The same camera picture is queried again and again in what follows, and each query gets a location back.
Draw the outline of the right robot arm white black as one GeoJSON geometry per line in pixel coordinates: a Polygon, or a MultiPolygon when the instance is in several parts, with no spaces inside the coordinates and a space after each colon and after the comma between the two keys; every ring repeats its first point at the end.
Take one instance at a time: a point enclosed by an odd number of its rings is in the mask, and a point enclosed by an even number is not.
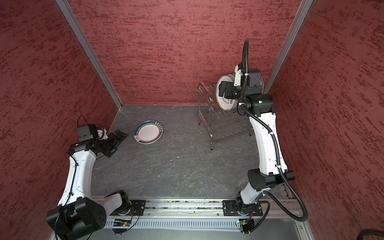
{"type": "Polygon", "coordinates": [[[284,184],[295,199],[297,193],[290,185],[295,179],[295,174],[290,171],[281,153],[276,128],[276,108],[271,95],[259,94],[250,87],[244,89],[244,98],[241,99],[242,88],[233,82],[219,81],[217,97],[235,100],[239,108],[249,117],[259,152],[259,167],[248,171],[248,184],[240,191],[237,197],[237,210],[247,214],[259,203],[265,195],[274,201],[276,197],[270,190],[279,184],[284,184]]]}

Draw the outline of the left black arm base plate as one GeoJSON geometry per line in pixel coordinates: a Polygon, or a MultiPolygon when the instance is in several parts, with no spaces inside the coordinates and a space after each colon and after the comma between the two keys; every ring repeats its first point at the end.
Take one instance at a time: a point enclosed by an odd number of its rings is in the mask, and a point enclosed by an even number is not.
{"type": "Polygon", "coordinates": [[[129,216],[143,216],[145,211],[145,200],[130,200],[128,206],[121,206],[117,208],[111,216],[129,217],[129,216]]]}

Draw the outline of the chrome wire dish rack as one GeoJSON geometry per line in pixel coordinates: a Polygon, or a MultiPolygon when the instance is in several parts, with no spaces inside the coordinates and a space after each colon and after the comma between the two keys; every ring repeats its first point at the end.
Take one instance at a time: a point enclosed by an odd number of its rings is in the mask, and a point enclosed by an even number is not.
{"type": "Polygon", "coordinates": [[[215,144],[242,135],[254,134],[251,123],[236,110],[224,111],[219,107],[216,99],[216,85],[198,86],[198,124],[203,124],[210,136],[210,149],[215,144]]]}

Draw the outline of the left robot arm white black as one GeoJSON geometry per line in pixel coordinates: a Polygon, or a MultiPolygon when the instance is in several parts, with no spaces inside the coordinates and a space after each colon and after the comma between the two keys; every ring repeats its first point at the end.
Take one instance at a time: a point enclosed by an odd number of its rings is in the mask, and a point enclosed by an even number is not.
{"type": "Polygon", "coordinates": [[[128,135],[116,130],[93,133],[79,132],[79,142],[68,151],[70,168],[66,186],[58,206],[47,213],[46,222],[56,240],[77,240],[101,230],[107,217],[116,213],[133,216],[134,208],[127,194],[116,191],[96,202],[91,196],[91,180],[98,154],[111,157],[128,135]]]}

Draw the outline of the white plate green red rim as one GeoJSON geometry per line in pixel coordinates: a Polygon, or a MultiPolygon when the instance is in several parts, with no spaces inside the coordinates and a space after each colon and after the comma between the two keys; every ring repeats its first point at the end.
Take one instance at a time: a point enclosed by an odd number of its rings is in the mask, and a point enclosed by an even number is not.
{"type": "Polygon", "coordinates": [[[155,120],[144,121],[134,130],[135,140],[144,145],[153,144],[163,135],[163,125],[155,120]]]}

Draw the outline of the white plate red black characters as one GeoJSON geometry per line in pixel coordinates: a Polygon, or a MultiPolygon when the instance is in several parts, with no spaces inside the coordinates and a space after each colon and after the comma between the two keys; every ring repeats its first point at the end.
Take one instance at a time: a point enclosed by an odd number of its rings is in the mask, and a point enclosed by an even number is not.
{"type": "Polygon", "coordinates": [[[226,99],[224,97],[219,96],[219,86],[222,82],[234,83],[235,82],[235,74],[231,73],[231,74],[221,76],[217,82],[216,92],[215,92],[216,100],[217,100],[219,107],[224,111],[231,111],[231,110],[236,108],[238,101],[236,99],[226,99]]]}

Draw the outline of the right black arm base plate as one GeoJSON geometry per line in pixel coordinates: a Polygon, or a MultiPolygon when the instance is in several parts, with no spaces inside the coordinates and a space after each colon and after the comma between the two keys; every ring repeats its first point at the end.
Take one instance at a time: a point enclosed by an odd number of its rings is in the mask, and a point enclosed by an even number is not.
{"type": "Polygon", "coordinates": [[[263,210],[260,204],[245,205],[240,200],[223,200],[223,213],[226,217],[240,216],[250,217],[262,216],[263,210]]]}

